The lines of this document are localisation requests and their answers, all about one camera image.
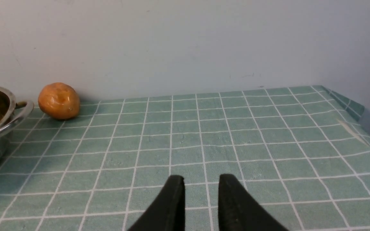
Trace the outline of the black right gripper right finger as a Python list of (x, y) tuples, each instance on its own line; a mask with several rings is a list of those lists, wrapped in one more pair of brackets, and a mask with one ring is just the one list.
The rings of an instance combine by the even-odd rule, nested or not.
[(218, 188), (221, 231), (287, 231), (232, 174), (221, 174)]

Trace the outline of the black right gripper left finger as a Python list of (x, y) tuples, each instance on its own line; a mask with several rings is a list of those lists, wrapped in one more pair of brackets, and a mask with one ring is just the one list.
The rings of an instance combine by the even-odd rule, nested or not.
[(145, 212), (129, 231), (184, 231), (185, 184), (180, 175), (171, 175)]

